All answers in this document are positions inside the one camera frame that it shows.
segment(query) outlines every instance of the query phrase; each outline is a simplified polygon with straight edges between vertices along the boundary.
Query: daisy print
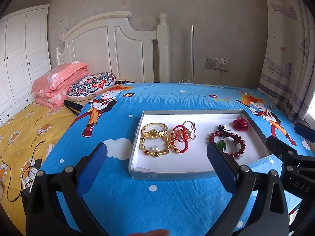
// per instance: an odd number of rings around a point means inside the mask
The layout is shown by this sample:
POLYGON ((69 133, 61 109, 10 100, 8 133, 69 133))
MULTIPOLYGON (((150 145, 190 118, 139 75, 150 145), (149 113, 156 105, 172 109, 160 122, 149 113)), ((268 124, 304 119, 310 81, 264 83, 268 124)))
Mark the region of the daisy print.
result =
POLYGON ((45 125, 43 125, 43 126, 40 126, 40 127, 39 127, 39 130, 37 131, 37 136, 36 136, 36 138, 34 139, 34 141, 32 142, 31 147, 32 147, 32 145, 34 144, 34 142, 36 141, 36 139, 37 139, 37 137, 38 137, 39 135, 42 135, 42 134, 44 134, 44 132, 49 131, 49 129, 51 129, 52 127, 53 127, 53 125, 51 125, 50 123, 47 123, 47 124, 45 124, 45 125))
POLYGON ((53 114, 56 114, 57 112, 60 112, 60 109, 56 109, 56 110, 50 109, 48 114, 46 115, 46 117, 50 116, 50 115, 53 115, 53 114))
POLYGON ((36 173, 38 170, 34 168, 35 157, 30 158, 24 162, 24 166, 21 168, 20 178, 22 179, 22 190, 27 187, 30 187, 30 183, 35 179, 36 173))
POLYGON ((17 130, 17 131, 14 131, 12 135, 10 135, 9 137, 9 141, 7 142, 7 146, 6 148, 4 149, 3 152, 6 151, 7 147, 10 145, 10 144, 13 144, 13 142, 21 135, 21 131, 20 130, 17 130))
POLYGON ((47 116, 56 114, 57 112, 60 112, 60 109, 55 109, 55 110, 54 110, 54 109, 50 109, 49 112, 48 112, 48 114, 46 114, 46 116, 43 116, 43 117, 41 117, 41 118, 45 118, 45 117, 47 117, 47 116))
POLYGON ((14 121, 14 119, 15 119, 15 117, 13 116, 13 117, 11 117, 4 125, 8 125, 8 124, 10 124, 11 122, 13 122, 14 121))
POLYGON ((7 174, 7 165, 2 163, 0 165, 0 181, 4 180, 4 176, 7 174))
POLYGON ((28 112, 27 114, 25 114, 25 118, 22 120, 24 121, 25 119, 27 119, 28 117, 30 117, 33 113, 35 113, 35 111, 31 111, 31 112, 28 112))

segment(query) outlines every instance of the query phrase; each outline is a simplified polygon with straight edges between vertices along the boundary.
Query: finial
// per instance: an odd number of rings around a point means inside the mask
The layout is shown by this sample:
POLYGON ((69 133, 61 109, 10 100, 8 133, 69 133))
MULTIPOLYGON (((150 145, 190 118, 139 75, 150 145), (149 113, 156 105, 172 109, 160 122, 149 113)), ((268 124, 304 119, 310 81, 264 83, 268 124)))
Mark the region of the finial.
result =
POLYGON ((167 18, 166 13, 160 13, 158 17, 160 19, 159 25, 168 25, 168 23, 166 22, 166 18, 167 18))

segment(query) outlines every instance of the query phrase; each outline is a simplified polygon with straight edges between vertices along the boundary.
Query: bed post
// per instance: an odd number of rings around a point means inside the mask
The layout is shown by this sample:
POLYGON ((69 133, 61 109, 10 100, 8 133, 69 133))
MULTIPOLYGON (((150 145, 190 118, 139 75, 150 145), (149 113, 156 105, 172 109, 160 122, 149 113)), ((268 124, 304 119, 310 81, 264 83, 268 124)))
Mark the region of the bed post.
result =
POLYGON ((60 66, 61 65, 61 61, 59 59, 59 55, 61 55, 61 53, 59 52, 59 47, 56 48, 56 62, 57 62, 57 65, 60 66))
POLYGON ((170 82, 170 27, 166 22, 167 14, 159 14, 157 43, 159 50, 160 82, 170 82))

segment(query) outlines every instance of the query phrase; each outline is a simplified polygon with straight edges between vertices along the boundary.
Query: pink folded quilt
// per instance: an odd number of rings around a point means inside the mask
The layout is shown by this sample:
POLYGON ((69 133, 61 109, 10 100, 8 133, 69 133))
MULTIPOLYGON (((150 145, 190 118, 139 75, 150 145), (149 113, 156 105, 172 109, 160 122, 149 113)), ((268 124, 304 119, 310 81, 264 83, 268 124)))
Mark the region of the pink folded quilt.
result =
POLYGON ((32 92, 35 102, 50 109, 59 109, 67 99, 69 87, 89 74, 89 65, 74 61, 49 70, 34 81, 32 92))
POLYGON ((64 88, 59 90, 58 93, 54 91, 55 95, 51 98, 35 96, 35 102, 40 105, 47 106, 48 108, 53 110, 60 109, 61 107, 63 107, 63 102, 67 99, 67 90, 72 85, 72 83, 70 85, 64 86, 64 88))
POLYGON ((78 70, 84 68, 84 70, 88 71, 88 67, 89 65, 86 63, 74 61, 52 68, 34 81, 32 92, 45 89, 56 90, 62 82, 66 81, 73 74, 77 74, 78 70))
POLYGON ((61 82, 57 88, 55 90, 51 90, 51 89, 42 89, 42 90, 37 90, 34 91, 34 97, 41 97, 41 98, 53 98, 54 96, 56 96, 57 94, 60 93, 61 90, 64 90, 65 92, 67 92, 67 90, 69 89, 69 87, 76 82, 77 80, 82 79, 83 77, 85 77, 86 75, 89 74, 89 69, 88 68, 81 68, 79 70, 77 70, 73 75, 71 75, 70 77, 68 77, 65 81, 61 82))

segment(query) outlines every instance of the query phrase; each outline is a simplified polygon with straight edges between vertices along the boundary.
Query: mandala pattern pillow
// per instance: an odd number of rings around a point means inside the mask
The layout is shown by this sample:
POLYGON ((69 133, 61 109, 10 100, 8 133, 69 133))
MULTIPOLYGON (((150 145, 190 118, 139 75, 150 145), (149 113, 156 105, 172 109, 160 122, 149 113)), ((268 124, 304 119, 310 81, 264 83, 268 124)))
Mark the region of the mandala pattern pillow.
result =
POLYGON ((67 90, 68 99, 73 102, 93 99, 97 92, 114 85, 115 80, 116 76, 109 72, 85 76, 67 90))

